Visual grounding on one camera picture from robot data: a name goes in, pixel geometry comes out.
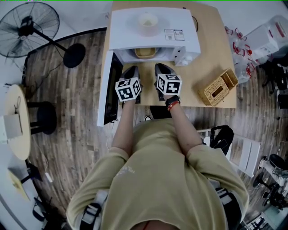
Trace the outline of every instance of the fan base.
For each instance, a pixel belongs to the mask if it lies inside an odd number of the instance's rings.
[[[74,44],[68,48],[68,52],[64,54],[63,63],[68,68],[78,66],[85,57],[86,49],[80,44]]]

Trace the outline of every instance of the chair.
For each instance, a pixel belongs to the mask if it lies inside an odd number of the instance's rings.
[[[205,133],[205,135],[200,135],[201,138],[203,139],[203,142],[207,145],[210,146],[210,136],[208,135],[210,129],[202,129],[198,130],[198,133]],[[231,158],[231,146],[229,147],[228,153],[226,155],[226,158],[230,161],[232,164],[233,168],[235,170],[241,170],[243,173],[247,174],[250,177],[254,176],[254,170],[257,164],[257,159],[260,151],[260,142],[256,142],[254,140],[250,140],[248,138],[239,136],[237,134],[234,134],[234,138],[238,138],[243,140],[243,147],[242,147],[242,153],[241,153],[241,158],[240,158],[240,163],[239,165],[233,163],[230,158]]]

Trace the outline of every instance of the wooden floor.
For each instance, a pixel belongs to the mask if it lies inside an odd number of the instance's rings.
[[[35,143],[29,160],[36,165],[43,176],[43,182],[36,181],[45,197],[52,199],[52,204],[65,215],[70,198],[83,182],[94,163],[107,153],[107,146],[112,142],[117,128],[108,124],[104,128],[97,127],[97,112],[100,91],[100,74],[105,32],[81,35],[60,42],[68,47],[76,42],[86,47],[83,62],[74,69],[61,64],[44,81],[31,102],[49,101],[56,107],[58,127],[50,136],[34,135],[35,141],[48,159],[40,153]],[[60,64],[62,58],[54,46],[50,45],[32,54],[27,61],[28,86],[35,88],[42,76]],[[247,84],[237,86],[237,109],[189,108],[185,112],[196,129],[211,128],[217,125],[229,125],[236,134],[261,142],[260,155],[276,153],[280,147],[280,155],[285,157],[288,144],[280,143],[287,137],[288,120],[276,106],[275,96],[269,95],[268,88],[262,88],[265,75],[262,70],[253,76]],[[144,120],[149,114],[148,107],[137,106],[135,124]],[[31,110],[31,120],[36,111]],[[241,154],[241,143],[234,142],[233,161],[237,162]],[[53,178],[49,183],[44,176],[45,168]],[[250,206],[245,220],[249,221],[259,215],[263,209],[261,195],[264,191],[259,187],[252,188],[253,178],[239,173],[250,194]]]

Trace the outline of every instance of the white microwave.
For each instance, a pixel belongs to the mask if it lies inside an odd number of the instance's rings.
[[[153,49],[149,59],[139,49]],[[109,50],[104,63],[98,108],[98,126],[117,118],[115,83],[125,63],[174,62],[190,64],[200,54],[200,45],[191,12],[177,8],[133,8],[112,11]]]

